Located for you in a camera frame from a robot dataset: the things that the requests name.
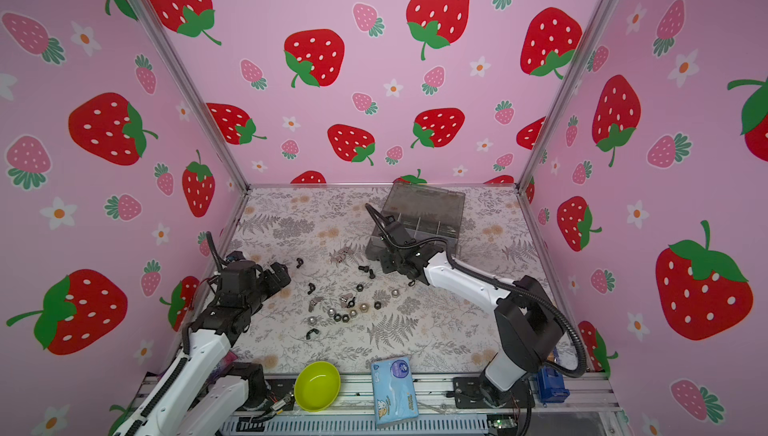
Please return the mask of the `black screw cluster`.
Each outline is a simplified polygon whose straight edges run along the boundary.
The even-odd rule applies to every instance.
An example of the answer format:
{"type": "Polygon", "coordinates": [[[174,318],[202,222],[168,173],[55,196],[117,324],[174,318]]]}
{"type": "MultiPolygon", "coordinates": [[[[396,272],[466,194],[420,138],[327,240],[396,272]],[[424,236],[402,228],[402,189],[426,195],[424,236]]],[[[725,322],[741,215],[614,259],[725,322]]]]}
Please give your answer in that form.
{"type": "Polygon", "coordinates": [[[361,266],[358,267],[358,270],[360,272],[365,273],[368,276],[368,278],[371,279],[371,280],[376,278],[376,274],[375,274],[374,270],[370,266],[363,266],[363,265],[361,265],[361,266]]]}

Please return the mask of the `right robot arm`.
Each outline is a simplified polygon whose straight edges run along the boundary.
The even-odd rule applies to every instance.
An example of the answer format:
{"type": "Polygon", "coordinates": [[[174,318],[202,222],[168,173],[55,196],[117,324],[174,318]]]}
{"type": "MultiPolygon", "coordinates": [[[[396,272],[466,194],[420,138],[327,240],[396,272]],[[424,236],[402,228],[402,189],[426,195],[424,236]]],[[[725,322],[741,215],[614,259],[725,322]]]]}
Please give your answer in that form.
{"type": "Polygon", "coordinates": [[[392,217],[374,213],[373,219],[386,248],[380,258],[385,273],[449,291],[494,317],[500,351],[480,374],[475,397],[501,407],[514,389],[525,389],[528,379],[544,367],[569,378],[587,372],[587,352],[577,328],[536,279],[504,281],[460,262],[444,238],[418,241],[392,217]]]}

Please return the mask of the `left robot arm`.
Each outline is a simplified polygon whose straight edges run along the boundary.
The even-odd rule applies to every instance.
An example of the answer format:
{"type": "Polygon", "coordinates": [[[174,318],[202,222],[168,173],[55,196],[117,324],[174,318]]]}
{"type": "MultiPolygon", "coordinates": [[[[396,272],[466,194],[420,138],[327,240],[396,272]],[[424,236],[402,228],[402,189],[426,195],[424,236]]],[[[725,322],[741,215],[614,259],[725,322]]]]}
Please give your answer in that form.
{"type": "Polygon", "coordinates": [[[258,363],[234,363],[200,392],[264,303],[291,278],[279,262],[264,269],[237,252],[216,259],[213,299],[182,332],[182,346],[149,396],[115,435],[214,435],[238,409],[263,409],[271,388],[258,363]]]}

